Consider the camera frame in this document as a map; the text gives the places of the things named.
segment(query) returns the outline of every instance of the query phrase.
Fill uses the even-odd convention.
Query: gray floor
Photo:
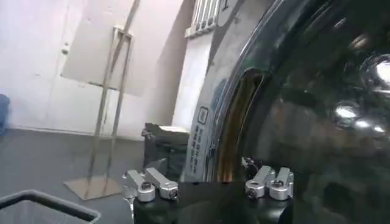
[[[99,211],[100,223],[131,223],[129,206],[121,195],[83,201],[63,185],[85,177],[90,145],[87,136],[9,130],[0,137],[0,197],[36,189]],[[143,148],[143,142],[118,141],[111,173],[120,185],[125,170],[141,168]],[[98,175],[104,174],[108,149],[109,142],[102,142],[95,168]]]

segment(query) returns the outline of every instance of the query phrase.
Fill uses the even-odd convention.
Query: metal clamp
[[[264,196],[265,188],[275,178],[275,171],[269,166],[262,166],[256,176],[245,183],[245,193],[249,199],[254,200]]]
[[[168,200],[177,199],[179,185],[175,181],[168,180],[155,168],[151,167],[145,170],[145,179],[158,188],[161,198]]]
[[[155,187],[147,181],[136,170],[126,172],[127,187],[136,189],[138,201],[149,202],[155,198]]]
[[[271,181],[269,196],[275,200],[284,201],[293,197],[294,174],[289,168],[282,167],[275,180]]]

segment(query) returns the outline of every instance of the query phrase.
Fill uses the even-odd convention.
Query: metal stand
[[[126,25],[124,26],[123,29],[114,27],[110,53],[108,55],[107,66],[105,69],[105,75],[103,79],[103,91],[102,91],[102,97],[99,106],[99,112],[97,115],[98,120],[96,122],[96,127],[94,131],[93,147],[91,149],[90,164],[88,167],[88,176],[86,178],[64,182],[64,184],[68,188],[70,188],[74,193],[76,193],[83,200],[105,197],[112,194],[118,194],[122,191],[122,188],[119,187],[118,184],[116,184],[116,182],[110,178],[110,168],[112,165],[112,156],[115,150],[116,138],[118,133],[119,117],[121,115],[124,88],[127,80],[127,73],[129,71],[130,45],[131,45],[132,36],[129,35],[128,32],[129,32],[130,24],[133,20],[133,16],[135,14],[135,10],[138,7],[138,4],[139,4],[139,0],[135,0],[132,8],[130,9],[129,16],[127,17]],[[118,103],[116,105],[114,126],[110,138],[111,148],[107,160],[107,167],[104,176],[93,177],[94,162],[96,160],[96,150],[99,148],[99,142],[101,140],[100,132],[102,127],[103,115],[104,115],[104,107],[107,100],[109,83],[111,80],[113,70],[115,68],[115,64],[121,52],[122,46],[125,42],[127,43],[126,60],[122,72],[121,85],[119,87],[119,97],[118,97]]]

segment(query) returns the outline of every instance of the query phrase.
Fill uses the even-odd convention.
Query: blue object
[[[0,94],[0,135],[5,132],[5,121],[7,120],[10,101],[6,95]]]

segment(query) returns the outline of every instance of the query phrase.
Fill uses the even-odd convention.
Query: screw
[[[284,182],[281,181],[281,180],[275,180],[275,181],[272,183],[272,186],[273,186],[273,187],[282,187],[283,185],[285,185],[285,184],[284,184]]]
[[[257,198],[257,194],[254,190],[249,190],[246,192],[246,195],[250,200],[255,200]]]
[[[178,195],[179,195],[179,192],[176,189],[171,190],[169,192],[169,198],[172,200],[176,200]]]
[[[152,184],[149,183],[149,182],[143,182],[143,183],[141,184],[141,189],[142,189],[142,190],[148,190],[148,189],[150,189],[151,187],[152,187]]]

